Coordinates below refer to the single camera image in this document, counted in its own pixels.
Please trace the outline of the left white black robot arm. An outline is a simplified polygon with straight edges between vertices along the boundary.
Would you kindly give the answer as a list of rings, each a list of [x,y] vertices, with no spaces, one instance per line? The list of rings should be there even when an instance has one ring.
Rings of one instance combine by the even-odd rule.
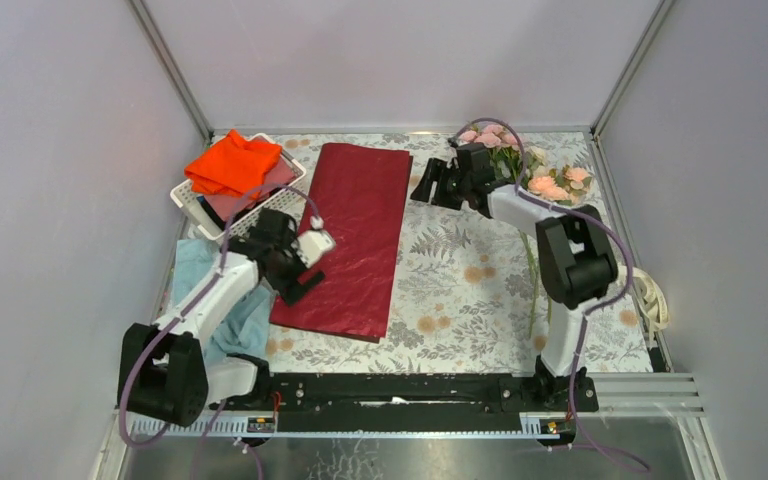
[[[267,209],[241,235],[226,234],[208,273],[152,324],[132,324],[122,340],[118,406],[188,427],[203,409],[233,398],[256,411],[269,401],[265,362],[232,353],[208,362],[209,340],[235,305],[268,284],[292,306],[325,277],[315,265],[336,246],[319,218],[298,230],[295,219]]]

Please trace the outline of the peach fake flower stem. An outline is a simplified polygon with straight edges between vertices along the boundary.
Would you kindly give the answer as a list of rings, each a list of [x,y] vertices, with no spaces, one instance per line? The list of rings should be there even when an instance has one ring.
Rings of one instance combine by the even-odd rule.
[[[581,167],[537,167],[526,184],[527,191],[549,202],[572,206],[581,203],[594,177]]]

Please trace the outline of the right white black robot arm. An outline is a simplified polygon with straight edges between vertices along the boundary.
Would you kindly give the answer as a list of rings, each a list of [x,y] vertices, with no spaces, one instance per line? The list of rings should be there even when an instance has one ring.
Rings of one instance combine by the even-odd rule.
[[[610,246],[610,229],[594,206],[567,208],[551,204],[520,186],[498,179],[489,150],[465,144],[450,161],[432,158],[411,192],[414,201],[460,210],[467,203],[484,217],[516,227],[537,243],[544,290],[558,312],[552,321],[539,364],[549,373],[533,386],[535,402],[557,412],[573,398],[565,376],[581,367],[581,326],[587,312],[603,306],[619,277]]]

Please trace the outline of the pink fake flower bunch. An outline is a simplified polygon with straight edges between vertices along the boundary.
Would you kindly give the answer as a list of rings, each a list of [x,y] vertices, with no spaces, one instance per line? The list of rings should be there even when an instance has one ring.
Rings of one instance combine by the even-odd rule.
[[[521,148],[510,129],[493,122],[470,124],[455,135],[457,146],[479,144],[488,150],[497,176],[515,180],[522,170]]]

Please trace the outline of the dark red wrapping paper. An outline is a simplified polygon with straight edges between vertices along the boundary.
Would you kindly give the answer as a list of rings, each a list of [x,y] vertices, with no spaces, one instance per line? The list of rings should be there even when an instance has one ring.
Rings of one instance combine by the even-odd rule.
[[[405,150],[322,146],[309,195],[336,247],[316,264],[324,278],[303,299],[276,301],[272,324],[370,342],[385,337],[411,169]]]

